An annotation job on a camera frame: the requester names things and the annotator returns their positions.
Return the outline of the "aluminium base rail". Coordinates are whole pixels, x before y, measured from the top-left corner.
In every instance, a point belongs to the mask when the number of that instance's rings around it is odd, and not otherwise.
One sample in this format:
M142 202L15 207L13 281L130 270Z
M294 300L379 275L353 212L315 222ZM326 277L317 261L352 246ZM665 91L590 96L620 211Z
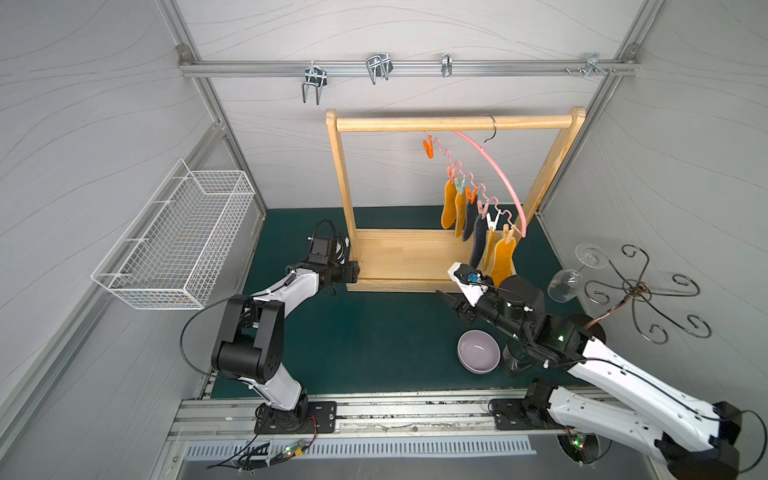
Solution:
M496 435L489 403L522 399L524 388L311 395L336 404L336 437ZM234 440L254 434L258 398L184 400L170 440Z

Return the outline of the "metal double hook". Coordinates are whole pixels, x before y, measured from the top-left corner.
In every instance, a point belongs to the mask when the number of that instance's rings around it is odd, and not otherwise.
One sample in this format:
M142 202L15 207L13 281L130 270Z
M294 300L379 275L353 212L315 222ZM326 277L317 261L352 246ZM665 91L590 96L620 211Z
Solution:
M312 64L304 71L302 82L302 101L308 102L310 93L314 93L315 104L319 105L324 87L328 82L328 73L318 65Z

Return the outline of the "metal corner hook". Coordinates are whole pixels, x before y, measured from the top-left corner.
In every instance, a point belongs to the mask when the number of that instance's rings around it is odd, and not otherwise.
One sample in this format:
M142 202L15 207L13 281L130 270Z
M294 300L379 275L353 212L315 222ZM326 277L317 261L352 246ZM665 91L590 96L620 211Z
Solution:
M590 76L607 77L615 75L618 73L618 70L614 67L611 67L610 65L602 65L600 63L600 56L595 53L588 57L582 66L575 69L566 67L563 69L563 72L567 75L577 75L582 78L587 78Z

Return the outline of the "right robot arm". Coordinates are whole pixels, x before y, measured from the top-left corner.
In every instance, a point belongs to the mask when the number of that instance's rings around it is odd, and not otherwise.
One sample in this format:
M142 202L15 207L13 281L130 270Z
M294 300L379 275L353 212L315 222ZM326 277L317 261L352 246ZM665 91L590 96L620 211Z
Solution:
M543 292L520 276L495 285L459 262L448 276L461 294L441 298L467 322L485 321L508 336L503 358L512 373L535 365L563 370L621 403L605 405L537 380L517 412L526 424L597 434L664 464L676 479L738 477L741 410L697 399L653 377L590 333L583 316L547 313Z

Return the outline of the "yellow insole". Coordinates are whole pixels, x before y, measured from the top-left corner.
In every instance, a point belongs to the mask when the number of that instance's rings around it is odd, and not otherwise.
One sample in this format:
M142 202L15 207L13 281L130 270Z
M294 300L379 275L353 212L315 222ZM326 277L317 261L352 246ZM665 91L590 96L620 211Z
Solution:
M503 234L493 247L490 277L496 286L516 274L513 264L513 254L516 248L516 240L512 233Z
M494 256L494 248L497 243L497 232L494 228L490 228L487 233L485 253L483 259L482 271L484 274L491 272L491 264Z
M443 229L453 229L456 238L463 234L466 220L466 195L462 182L452 179L444 188L443 208L440 225Z

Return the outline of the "hanging wine glass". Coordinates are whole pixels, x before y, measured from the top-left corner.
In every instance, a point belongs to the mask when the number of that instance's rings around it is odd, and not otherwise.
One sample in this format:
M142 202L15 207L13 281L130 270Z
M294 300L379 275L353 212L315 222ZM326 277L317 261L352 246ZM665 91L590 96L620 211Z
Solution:
M610 263L610 259L603 249L591 243L577 245L575 255L584 266L592 269L603 269Z

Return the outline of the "dark navy insole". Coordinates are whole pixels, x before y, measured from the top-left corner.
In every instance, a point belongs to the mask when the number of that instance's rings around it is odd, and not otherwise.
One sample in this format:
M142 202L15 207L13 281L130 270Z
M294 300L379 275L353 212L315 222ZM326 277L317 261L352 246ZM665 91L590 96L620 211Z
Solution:
M480 206L480 201L470 204L467 207L465 218L465 230L462 234L462 240L473 240L472 251L469 264L477 269L483 258L487 243L488 226L486 221L486 212Z

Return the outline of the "yellow insole front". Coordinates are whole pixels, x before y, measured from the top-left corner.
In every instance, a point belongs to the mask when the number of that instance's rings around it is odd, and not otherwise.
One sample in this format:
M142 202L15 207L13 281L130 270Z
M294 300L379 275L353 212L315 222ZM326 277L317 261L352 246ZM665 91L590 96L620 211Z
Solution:
M513 264L513 254L516 248L516 240L512 233L503 234L493 247L490 277L496 286L516 274Z

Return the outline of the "aluminium top rail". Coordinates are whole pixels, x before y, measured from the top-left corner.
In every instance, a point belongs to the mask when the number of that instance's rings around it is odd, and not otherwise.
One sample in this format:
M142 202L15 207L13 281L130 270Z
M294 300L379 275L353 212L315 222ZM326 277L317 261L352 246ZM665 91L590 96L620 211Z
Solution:
M204 61L194 55L187 45L176 47L179 68L188 78L292 78L304 79L304 71L312 64L318 65L332 78L367 78L365 59L353 60L251 60L251 61ZM428 60L403 60L391 56L392 78L443 78L441 75L441 57ZM461 60L453 55L453 73L451 77L545 77L567 75L563 69L578 68L588 57L575 60ZM600 57L602 65L614 67L618 73L611 76L631 76L636 74L641 64L632 56L621 59Z

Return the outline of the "small metal hook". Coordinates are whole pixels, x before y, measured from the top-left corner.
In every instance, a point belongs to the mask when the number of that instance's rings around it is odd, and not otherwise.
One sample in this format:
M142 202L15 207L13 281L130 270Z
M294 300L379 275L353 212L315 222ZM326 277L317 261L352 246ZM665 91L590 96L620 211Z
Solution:
M453 57L450 53L444 53L441 57L441 75L449 78L453 73Z

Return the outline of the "white vented strip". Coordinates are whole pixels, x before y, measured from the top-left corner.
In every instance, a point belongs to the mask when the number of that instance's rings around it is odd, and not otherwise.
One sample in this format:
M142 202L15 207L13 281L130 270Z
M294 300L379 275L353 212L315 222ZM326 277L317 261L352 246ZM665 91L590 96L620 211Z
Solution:
M296 444L291 438L256 440L250 447L243 441L191 441L184 459L219 462L242 452L266 460ZM302 459L363 458L481 458L534 455L526 435L319 438L302 453Z

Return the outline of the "wooden clothes rack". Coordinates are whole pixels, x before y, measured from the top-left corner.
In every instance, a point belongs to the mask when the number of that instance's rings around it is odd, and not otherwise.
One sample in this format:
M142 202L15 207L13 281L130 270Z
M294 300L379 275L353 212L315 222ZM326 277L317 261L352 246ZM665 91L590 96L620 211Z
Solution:
M416 229L358 229L351 198L349 179L342 144L344 132L424 132L451 131L475 148L502 179L513 199L519 218L512 226L496 229L497 241L512 233L516 247L527 235L531 218L537 213L545 195L569 154L586 121L583 107L574 107L567 115L491 116L475 117L402 117L402 118L341 118L334 109L326 111L331 153L341 195L348 237L350 259L360 267L358 281L351 284L360 292L415 292L436 290L457 292L449 280L448 268L455 262L467 260L471 248L448 230ZM524 202L519 200L508 178L487 153L483 145L465 133L481 130L554 130L559 131L537 178Z

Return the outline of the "yellow insole back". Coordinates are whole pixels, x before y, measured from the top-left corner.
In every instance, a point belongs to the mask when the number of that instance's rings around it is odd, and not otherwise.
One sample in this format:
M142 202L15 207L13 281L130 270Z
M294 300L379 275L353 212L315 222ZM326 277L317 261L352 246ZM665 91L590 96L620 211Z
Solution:
M462 182L452 179L444 188L443 208L440 225L443 229L453 229L456 238L463 234L466 220L466 195Z

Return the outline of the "purple bowl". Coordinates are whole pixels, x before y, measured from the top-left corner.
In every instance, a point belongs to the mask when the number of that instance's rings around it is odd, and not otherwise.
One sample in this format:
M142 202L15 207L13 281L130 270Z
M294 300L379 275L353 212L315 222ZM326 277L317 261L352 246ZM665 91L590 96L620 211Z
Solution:
M476 375L485 375L498 366L501 351L489 333L469 330L458 339L457 356L466 370Z

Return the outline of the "metal glass holder stand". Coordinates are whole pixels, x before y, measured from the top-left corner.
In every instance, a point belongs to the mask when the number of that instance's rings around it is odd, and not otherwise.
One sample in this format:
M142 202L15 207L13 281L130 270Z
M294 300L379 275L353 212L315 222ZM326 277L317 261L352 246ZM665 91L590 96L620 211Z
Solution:
M686 333L687 335L698 338L708 339L713 335L713 330L710 325L699 315L688 314L686 316L686 322L681 323L674 320L671 316L664 313L659 307L653 304L655 298L694 298L700 295L701 288L697 282L695 282L689 276L680 273L673 273L671 275L671 282L680 290L659 290L651 287L644 279L645 273L650 265L650 255L640 246L634 244L624 244L621 247L621 252L626 258L635 258L638 255L644 258L643 266L640 273L636 278L630 278L620 272L615 263L610 259L610 263L607 267L610 267L614 274L619 278L620 283L618 285L611 285L599 280L588 280L584 285L584 293L587 298L594 304L600 306L607 306L610 303L610 296L606 292L606 289L615 290L621 294L621 299L615 304L611 305L602 315L588 321L584 325L584 329L591 333L597 334L600 323L628 305L633 321L635 330L641 335L643 339L654 344L664 345L669 341L669 334L663 325L658 323L651 323L647 328L642 327L637 318L637 305L647 305L652 311L654 311L659 317L669 322L678 330Z

